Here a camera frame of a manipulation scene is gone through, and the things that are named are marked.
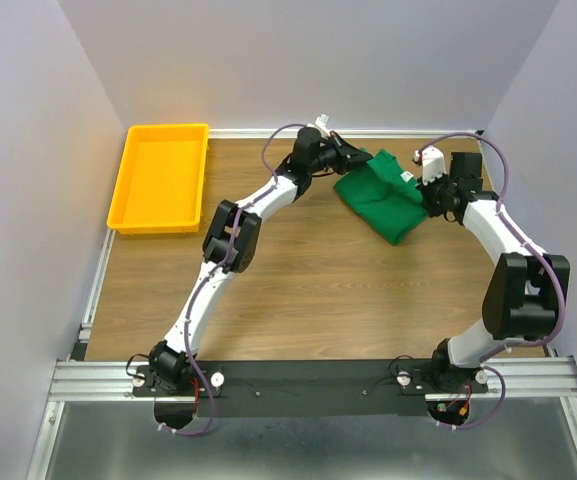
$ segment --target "gray floor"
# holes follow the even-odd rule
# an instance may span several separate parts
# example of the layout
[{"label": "gray floor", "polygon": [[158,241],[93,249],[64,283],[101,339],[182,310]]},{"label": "gray floor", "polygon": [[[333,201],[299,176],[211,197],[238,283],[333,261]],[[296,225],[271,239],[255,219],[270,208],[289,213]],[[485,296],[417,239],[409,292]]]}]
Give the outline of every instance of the gray floor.
[{"label": "gray floor", "polygon": [[507,400],[464,432],[413,417],[255,418],[220,419],[202,438],[158,432],[150,403],[77,403],[48,478],[569,480],[577,454],[558,399]]}]

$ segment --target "green towel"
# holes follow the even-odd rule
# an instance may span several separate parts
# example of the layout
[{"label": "green towel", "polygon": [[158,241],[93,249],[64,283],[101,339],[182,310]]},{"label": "green towel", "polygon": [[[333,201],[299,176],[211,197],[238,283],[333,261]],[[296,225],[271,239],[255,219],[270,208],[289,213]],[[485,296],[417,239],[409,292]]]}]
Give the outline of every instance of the green towel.
[{"label": "green towel", "polygon": [[385,150],[339,179],[335,191],[368,225],[393,245],[427,217],[414,176]]}]

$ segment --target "orange plastic container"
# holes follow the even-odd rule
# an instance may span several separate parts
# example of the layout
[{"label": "orange plastic container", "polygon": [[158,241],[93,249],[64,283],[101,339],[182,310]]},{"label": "orange plastic container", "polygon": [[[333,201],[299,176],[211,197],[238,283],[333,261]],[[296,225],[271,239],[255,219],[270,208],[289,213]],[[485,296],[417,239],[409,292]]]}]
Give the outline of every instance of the orange plastic container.
[{"label": "orange plastic container", "polygon": [[108,227],[124,234],[199,230],[208,125],[128,130]]}]

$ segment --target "wall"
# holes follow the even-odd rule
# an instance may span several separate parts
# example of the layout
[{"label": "wall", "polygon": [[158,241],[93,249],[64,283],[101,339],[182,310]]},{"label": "wall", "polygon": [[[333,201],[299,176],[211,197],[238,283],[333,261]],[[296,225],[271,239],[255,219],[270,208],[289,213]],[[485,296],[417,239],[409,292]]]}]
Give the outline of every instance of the wall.
[{"label": "wall", "polygon": [[[567,326],[556,347],[577,359],[577,0],[560,2],[487,135],[509,157],[511,214],[572,264]],[[486,158],[499,185],[499,165],[492,152]]]},{"label": "wall", "polygon": [[60,0],[124,125],[483,128],[557,0]]},{"label": "wall", "polygon": [[123,135],[59,5],[0,2],[0,480],[75,340]]}]

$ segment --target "wooden table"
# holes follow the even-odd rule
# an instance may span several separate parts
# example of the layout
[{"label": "wooden table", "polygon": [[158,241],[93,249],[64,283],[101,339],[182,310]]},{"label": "wooden table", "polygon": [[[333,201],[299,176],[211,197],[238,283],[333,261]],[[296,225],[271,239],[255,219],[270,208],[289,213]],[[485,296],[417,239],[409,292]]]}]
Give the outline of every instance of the wooden table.
[{"label": "wooden table", "polygon": [[[410,159],[421,139],[355,140]],[[172,326],[197,278],[201,244],[217,204],[243,198],[268,179],[262,140],[212,140],[201,230],[190,235],[117,234],[86,360],[148,353]],[[278,164],[292,140],[277,140]],[[478,151],[470,140],[440,147]],[[444,338],[479,318],[493,264],[463,227],[428,219],[389,245],[333,191],[336,176],[316,179],[295,204],[261,230],[250,268],[222,298],[200,358],[362,359],[429,356]]]}]

